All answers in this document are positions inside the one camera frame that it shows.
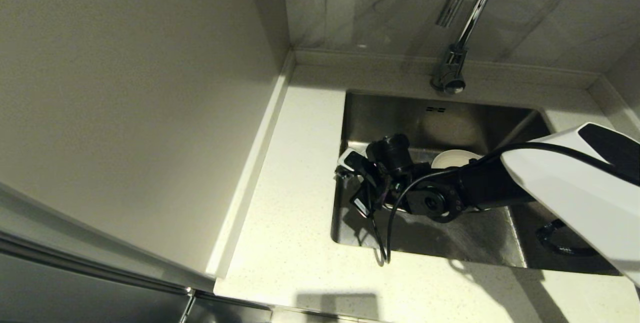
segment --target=backsplash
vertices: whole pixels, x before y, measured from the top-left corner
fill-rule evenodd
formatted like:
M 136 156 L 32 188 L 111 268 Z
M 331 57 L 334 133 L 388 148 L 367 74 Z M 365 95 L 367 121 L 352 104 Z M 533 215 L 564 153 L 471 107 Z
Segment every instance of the backsplash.
M 298 48 L 439 58 L 460 33 L 435 21 L 444 0 L 286 0 Z M 489 0 L 468 58 L 606 72 L 640 38 L 640 0 Z

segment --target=sink basin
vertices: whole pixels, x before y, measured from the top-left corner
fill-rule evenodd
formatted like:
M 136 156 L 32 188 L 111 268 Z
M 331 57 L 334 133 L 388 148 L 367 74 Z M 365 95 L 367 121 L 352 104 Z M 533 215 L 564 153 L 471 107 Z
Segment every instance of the sink basin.
M 534 109 L 347 94 L 340 154 L 347 147 L 365 152 L 368 143 L 395 133 L 409 138 L 414 162 L 431 162 L 445 150 L 486 155 L 499 146 L 548 136 L 550 131 Z M 336 178 L 331 237 L 341 244 L 378 248 L 370 222 L 349 203 L 357 186 L 355 179 Z M 391 249 L 499 266 L 619 275 L 600 255 L 571 257 L 542 247 L 535 231 L 556 218 L 535 201 L 463 213 L 450 223 L 398 212 Z M 376 212 L 375 220 L 381 236 L 386 237 L 389 211 Z M 588 247 L 568 227 L 553 239 L 565 246 Z

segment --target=white countertop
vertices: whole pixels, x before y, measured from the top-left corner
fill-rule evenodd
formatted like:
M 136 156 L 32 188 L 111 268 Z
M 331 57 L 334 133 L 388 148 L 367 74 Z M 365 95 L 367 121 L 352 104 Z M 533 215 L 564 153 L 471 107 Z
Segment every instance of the white countertop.
M 220 296 L 387 322 L 633 322 L 624 277 L 509 268 L 393 252 L 331 236 L 346 91 L 538 109 L 553 130 L 611 124 L 586 90 L 468 80 L 441 97 L 426 75 L 298 65 L 286 92 Z

